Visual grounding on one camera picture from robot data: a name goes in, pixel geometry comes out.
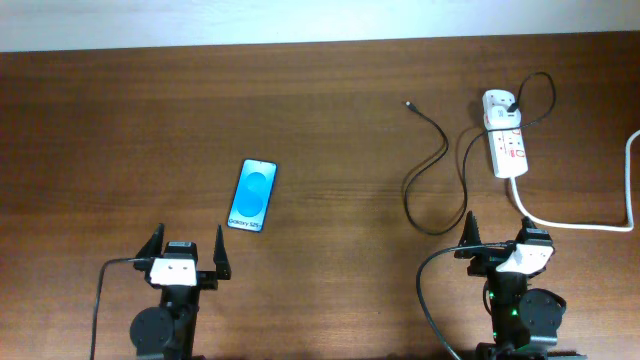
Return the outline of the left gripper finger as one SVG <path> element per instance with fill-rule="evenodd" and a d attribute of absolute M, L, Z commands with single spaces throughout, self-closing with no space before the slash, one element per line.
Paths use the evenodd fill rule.
<path fill-rule="evenodd" d="M 160 256 L 162 253 L 164 230 L 165 230 L 165 225 L 163 223 L 159 223 L 156 229 L 154 230 L 154 232 L 152 233 L 150 239 L 138 251 L 135 258 L 145 259 L 145 258 L 155 258 Z"/>
<path fill-rule="evenodd" d="M 213 262 L 215 264 L 215 272 L 218 280 L 230 280 L 232 276 L 231 265 L 224 243 L 224 234 L 222 226 L 217 227 L 215 248 L 213 252 Z"/>

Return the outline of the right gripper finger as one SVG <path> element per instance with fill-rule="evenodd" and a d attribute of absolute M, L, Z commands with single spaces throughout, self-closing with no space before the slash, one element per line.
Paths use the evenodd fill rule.
<path fill-rule="evenodd" d="M 460 237 L 459 246 L 470 247 L 481 245 L 477 219 L 472 211 L 468 211 L 465 218 L 464 228 Z"/>
<path fill-rule="evenodd" d="M 527 216 L 521 219 L 521 230 L 519 231 L 520 238 L 533 238 L 536 236 L 538 228 L 534 225 L 531 219 Z"/>

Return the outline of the blue Samsung Galaxy smartphone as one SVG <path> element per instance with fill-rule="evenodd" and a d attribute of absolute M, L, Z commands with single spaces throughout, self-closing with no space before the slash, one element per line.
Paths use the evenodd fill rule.
<path fill-rule="evenodd" d="M 250 232 L 264 227 L 278 166 L 276 163 L 245 159 L 242 163 L 227 226 Z"/>

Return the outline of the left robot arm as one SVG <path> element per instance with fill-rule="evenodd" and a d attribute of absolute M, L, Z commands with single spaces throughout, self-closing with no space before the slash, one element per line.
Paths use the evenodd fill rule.
<path fill-rule="evenodd" d="M 138 359 L 188 360 L 193 357 L 200 293 L 217 290 L 232 271 L 221 227 L 216 230 L 213 270 L 197 268 L 196 243 L 164 243 L 164 230 L 159 224 L 135 256 L 134 268 L 161 295 L 158 305 L 134 317 L 129 336 Z"/>

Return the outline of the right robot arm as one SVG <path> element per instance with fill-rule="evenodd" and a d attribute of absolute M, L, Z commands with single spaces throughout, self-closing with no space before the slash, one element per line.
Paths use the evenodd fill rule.
<path fill-rule="evenodd" d="M 555 252 L 549 233 L 525 217 L 513 240 L 483 243 L 475 216 L 466 215 L 457 259 L 468 259 L 469 276 L 485 280 L 483 303 L 492 323 L 493 341 L 476 346 L 477 359 L 546 359 L 558 343 L 557 330 L 566 301 L 529 281 L 546 270 Z"/>

